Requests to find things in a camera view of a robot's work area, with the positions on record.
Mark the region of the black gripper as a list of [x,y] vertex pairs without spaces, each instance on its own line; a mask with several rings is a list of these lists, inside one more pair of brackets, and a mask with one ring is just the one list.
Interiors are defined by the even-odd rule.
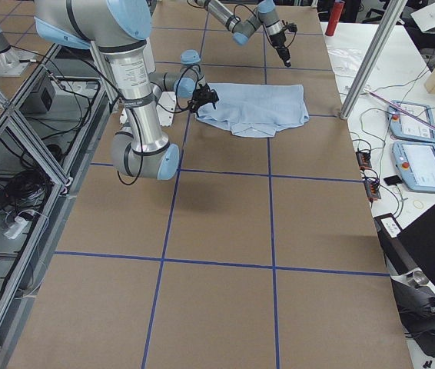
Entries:
[[195,91],[188,100],[188,110],[190,113],[197,113],[198,109],[208,103],[208,93]]
[[278,32],[274,35],[270,35],[270,41],[277,54],[281,58],[284,66],[287,68],[291,67],[291,55],[287,46],[285,45],[286,36],[283,32]]

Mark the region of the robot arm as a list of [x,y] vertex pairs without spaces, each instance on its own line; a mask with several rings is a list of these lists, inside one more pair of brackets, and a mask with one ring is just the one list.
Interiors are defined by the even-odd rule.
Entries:
[[232,35],[239,45],[248,43],[251,36],[263,28],[265,35],[274,48],[284,66],[291,67],[291,54],[289,46],[286,45],[286,32],[297,32],[294,23],[280,20],[273,1],[261,1],[253,10],[248,9],[251,15],[242,19],[227,8],[220,1],[191,1],[197,7],[205,9],[214,16]]
[[198,55],[184,55],[176,75],[148,72],[144,48],[151,34],[151,13],[145,1],[36,1],[35,25],[44,39],[78,49],[96,45],[108,60],[129,122],[112,141],[117,170],[135,178],[171,179],[180,152],[161,130],[154,90],[158,82],[168,81],[169,90],[190,99],[192,112],[215,104],[217,93],[205,82]]

